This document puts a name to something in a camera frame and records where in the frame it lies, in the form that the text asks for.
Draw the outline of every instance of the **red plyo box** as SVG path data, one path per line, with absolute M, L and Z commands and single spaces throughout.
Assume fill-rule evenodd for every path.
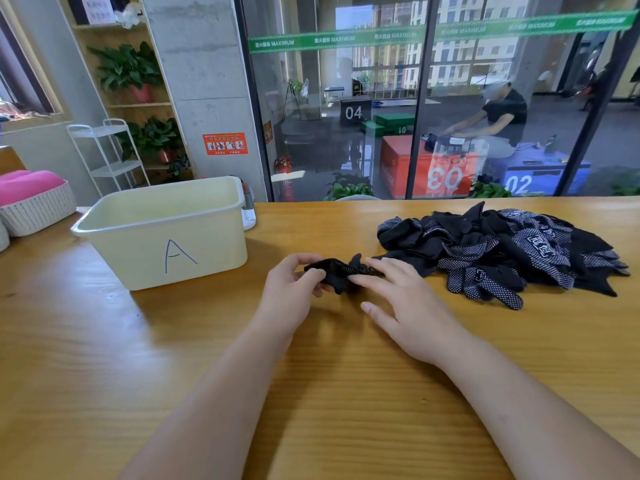
M 393 198 L 404 198 L 409 175 L 411 135 L 385 136 L 380 149 L 380 174 Z M 442 198 L 469 195 L 476 179 L 477 155 L 434 156 L 420 141 L 413 196 Z

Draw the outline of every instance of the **warning sign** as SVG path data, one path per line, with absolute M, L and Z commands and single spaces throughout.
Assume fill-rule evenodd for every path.
M 208 155 L 247 155 L 244 133 L 204 134 L 204 146 Z
M 269 144 L 271 140 L 273 140 L 273 127 L 271 126 L 271 120 L 268 120 L 262 125 L 262 130 L 264 131 L 264 142 Z

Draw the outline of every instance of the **white wicker basket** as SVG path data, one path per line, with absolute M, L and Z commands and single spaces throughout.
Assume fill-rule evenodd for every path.
M 49 227 L 75 211 L 76 198 L 65 181 L 55 189 L 0 207 L 0 220 L 9 235 L 20 237 Z
M 9 247 L 9 233 L 0 221 L 0 253 Z

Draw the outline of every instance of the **number 02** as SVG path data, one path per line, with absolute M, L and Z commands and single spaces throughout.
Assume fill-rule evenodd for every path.
M 532 181 L 533 178 L 530 175 L 525 175 L 520 179 L 518 179 L 518 177 L 514 175 L 512 177 L 509 177 L 506 185 L 504 186 L 504 189 L 514 194 L 521 194 L 528 186 L 531 185 Z

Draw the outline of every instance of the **wall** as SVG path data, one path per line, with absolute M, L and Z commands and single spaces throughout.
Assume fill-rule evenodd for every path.
M 100 125 L 106 113 L 58 0 L 9 0 L 40 55 L 56 95 L 65 103 L 69 120 Z M 5 132 L 0 143 L 11 145 L 30 170 L 50 170 L 69 181 L 78 205 L 92 205 L 99 199 L 91 178 L 78 156 L 65 126 L 45 125 Z M 82 149 L 90 166 L 104 165 L 97 149 L 84 141 Z M 116 190 L 111 179 L 100 179 L 100 188 Z
M 199 177 L 236 175 L 266 200 L 232 0 L 141 0 Z M 246 134 L 247 155 L 210 157 L 203 134 Z

